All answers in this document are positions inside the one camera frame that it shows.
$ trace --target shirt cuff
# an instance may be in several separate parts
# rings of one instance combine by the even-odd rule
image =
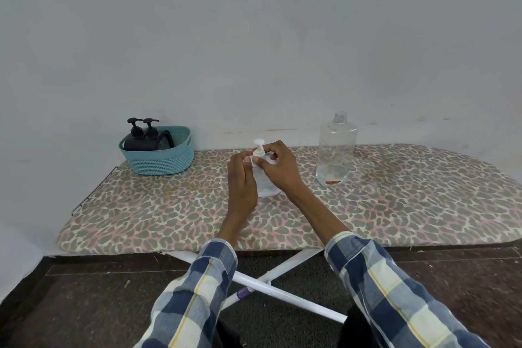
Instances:
[[[339,275],[346,263],[359,254],[370,241],[371,239],[363,238],[356,233],[340,232],[326,244],[325,258],[332,270]]]
[[[199,252],[199,257],[213,257],[219,259],[225,266],[225,270],[232,279],[238,267],[238,256],[234,248],[225,239],[214,238],[208,241]]]

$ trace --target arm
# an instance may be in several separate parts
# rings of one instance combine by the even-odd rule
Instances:
[[[409,278],[375,241],[348,228],[304,185],[296,158],[283,142],[265,145],[276,165],[253,157],[270,180],[303,212],[325,257],[354,298],[381,346],[487,346],[449,309]]]
[[[184,276],[173,280],[153,306],[151,324],[135,348],[210,347],[238,258],[234,245],[257,205],[251,152],[228,165],[229,208],[216,238],[208,241]]]

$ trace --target white metal frame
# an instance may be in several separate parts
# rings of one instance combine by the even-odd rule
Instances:
[[[303,263],[304,261],[310,259],[310,257],[314,256],[318,252],[321,252],[322,249],[304,249],[292,256],[290,259],[285,260],[283,263],[279,264],[277,267],[271,269],[269,272],[260,276],[258,279],[254,279],[251,276],[243,274],[242,272],[236,271],[234,273],[234,277],[232,280],[234,282],[238,282],[239,284],[245,286],[243,289],[229,296],[225,302],[223,303],[222,309],[226,307],[230,307],[232,304],[237,303],[239,300],[245,298],[250,293],[258,291],[261,293],[265,293],[275,299],[282,300],[286,303],[295,305],[296,307],[306,309],[307,311],[316,313],[318,315],[322,315],[328,319],[333,319],[341,324],[346,320],[346,315],[342,313],[338,313],[326,307],[323,307],[319,304],[311,302],[309,300],[305,300],[296,296],[295,294],[285,292],[282,289],[274,287],[271,285],[271,281],[276,279],[277,277],[283,275],[285,272],[288,272]],[[197,259],[197,254],[193,252],[165,252],[177,259],[186,261],[187,263],[192,264],[194,260]]]

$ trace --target black trousers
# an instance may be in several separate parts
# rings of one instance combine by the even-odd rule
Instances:
[[[243,348],[238,332],[218,320],[212,348]],[[355,304],[348,310],[348,318],[344,322],[337,348],[378,348],[379,344],[373,336],[372,329],[366,322],[366,318]]]

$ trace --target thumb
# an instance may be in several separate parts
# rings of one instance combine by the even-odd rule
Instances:
[[[243,168],[245,168],[245,180],[247,184],[255,183],[254,174],[252,172],[252,162],[250,161],[250,157],[246,156],[243,159]]]
[[[269,163],[265,159],[262,159],[261,157],[253,156],[252,161],[255,162],[256,165],[264,171],[266,171],[272,166],[271,163]]]

